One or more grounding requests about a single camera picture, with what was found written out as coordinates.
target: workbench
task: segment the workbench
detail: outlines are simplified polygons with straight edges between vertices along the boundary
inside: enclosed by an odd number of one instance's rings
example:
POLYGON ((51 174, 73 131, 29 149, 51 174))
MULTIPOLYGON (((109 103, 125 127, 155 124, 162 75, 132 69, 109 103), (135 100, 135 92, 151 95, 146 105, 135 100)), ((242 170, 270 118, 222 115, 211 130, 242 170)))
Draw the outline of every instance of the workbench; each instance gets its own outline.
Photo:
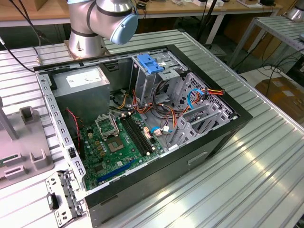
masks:
MULTIPOLYGON (((253 115, 214 157, 172 184, 103 224, 122 227, 288 227, 304 213, 304 129, 249 86, 185 32, 135 35, 126 45, 105 41, 112 54, 175 44, 253 115)), ((43 64, 71 60, 64 44, 37 47, 43 64)), ((27 67, 36 65, 32 48, 13 50, 27 67)), ((33 73, 0 52, 0 96, 6 114, 38 110, 55 163, 53 170, 0 190, 0 224, 57 227, 45 198, 44 179, 67 169, 33 73)), ((88 217, 68 228, 89 228, 88 217)))
MULTIPOLYGON (((147 13, 138 9, 139 18, 174 18, 174 17, 189 17, 202 16, 205 7, 199 7, 193 3, 186 2, 184 5, 176 5, 171 0, 165 2, 149 1, 147 2, 147 13)), ((213 28, 206 41, 206 44, 211 44, 218 29, 221 25, 224 16, 227 14, 247 14, 247 13, 265 13, 271 12, 271 16, 276 16, 282 7, 263 6, 260 8, 248 8, 236 0, 224 3, 222 7, 215 7, 212 15, 217 15, 213 28)), ((49 25, 49 24, 67 24, 70 23, 70 15, 68 5, 65 0, 48 0, 43 7, 35 12, 29 11, 29 17, 34 25, 49 25)), ((13 7, 0 7, 0 27, 15 27, 29 25, 24 18, 13 7)))
POLYGON ((301 51, 304 53, 304 41, 300 39, 300 35, 304 33, 304 22, 293 22, 285 16, 253 18, 229 60, 228 65, 230 67, 232 67, 239 55, 239 52, 256 26, 260 27, 262 30, 248 52, 254 49, 264 34, 268 32, 285 44, 285 48, 283 48, 281 53, 278 55, 279 58, 276 61, 277 63, 279 63, 285 57, 288 47, 292 47, 296 51, 301 51))

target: hinge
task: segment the hinge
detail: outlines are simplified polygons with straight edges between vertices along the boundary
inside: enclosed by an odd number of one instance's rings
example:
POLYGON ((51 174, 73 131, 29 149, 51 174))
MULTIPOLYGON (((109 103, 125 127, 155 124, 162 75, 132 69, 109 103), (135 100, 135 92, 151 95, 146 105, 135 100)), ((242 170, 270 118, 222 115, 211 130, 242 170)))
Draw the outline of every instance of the hinge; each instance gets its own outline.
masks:
POLYGON ((58 171, 45 180, 49 207, 54 211, 58 227, 81 217, 86 211, 84 200, 76 201, 78 182, 71 170, 58 171))

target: slotted aluminum surface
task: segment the slotted aluminum surface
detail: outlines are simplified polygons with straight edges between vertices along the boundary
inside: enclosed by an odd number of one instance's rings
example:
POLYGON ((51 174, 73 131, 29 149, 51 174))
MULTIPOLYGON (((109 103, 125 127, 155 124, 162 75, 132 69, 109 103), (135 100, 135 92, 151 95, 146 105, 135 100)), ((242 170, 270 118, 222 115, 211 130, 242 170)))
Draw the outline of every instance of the slotted aluminum surface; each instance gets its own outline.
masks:
POLYGON ((304 34, 304 22, 293 22, 284 16, 277 16, 257 18, 256 24, 296 50, 304 48, 304 42, 299 39, 304 34))
MULTIPOLYGON (((186 33, 140 34, 123 46, 105 42, 111 53, 175 44, 254 118, 215 157, 101 227, 293 227, 304 213, 304 131, 300 126, 261 99, 186 33)), ((71 59, 64 45, 40 47, 38 52, 44 53, 44 64, 71 59)), ((32 49, 14 53, 27 66, 35 64, 32 49)), ((9 227, 56 227, 44 198, 43 180, 67 168, 33 76, 7 52, 0 52, 5 112, 17 112, 25 105, 39 110, 55 160, 54 170, 0 190, 0 223, 9 227)), ((85 217, 68 227, 91 227, 91 223, 85 217)))

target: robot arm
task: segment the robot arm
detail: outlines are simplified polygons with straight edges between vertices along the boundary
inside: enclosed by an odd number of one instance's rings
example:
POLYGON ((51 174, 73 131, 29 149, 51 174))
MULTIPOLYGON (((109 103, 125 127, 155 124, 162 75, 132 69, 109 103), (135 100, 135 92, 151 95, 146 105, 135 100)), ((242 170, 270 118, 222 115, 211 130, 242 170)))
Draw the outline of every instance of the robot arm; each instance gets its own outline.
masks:
POLYGON ((130 0, 68 0, 70 51, 81 58, 102 54, 103 39, 125 44, 134 35, 138 17, 130 0))
POLYGON ((287 18, 294 22, 301 22, 304 20, 304 0, 298 0, 294 7, 286 13, 287 18))

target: blue drive bay latch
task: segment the blue drive bay latch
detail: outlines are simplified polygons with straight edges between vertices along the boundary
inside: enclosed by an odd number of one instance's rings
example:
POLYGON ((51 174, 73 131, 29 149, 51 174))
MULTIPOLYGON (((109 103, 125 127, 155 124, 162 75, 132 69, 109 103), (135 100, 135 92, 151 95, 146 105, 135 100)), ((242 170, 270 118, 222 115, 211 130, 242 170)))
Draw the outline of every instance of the blue drive bay latch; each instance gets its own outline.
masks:
POLYGON ((148 54, 138 55, 137 59, 145 67, 149 74, 158 73, 164 71, 164 68, 157 64, 154 58, 148 54))

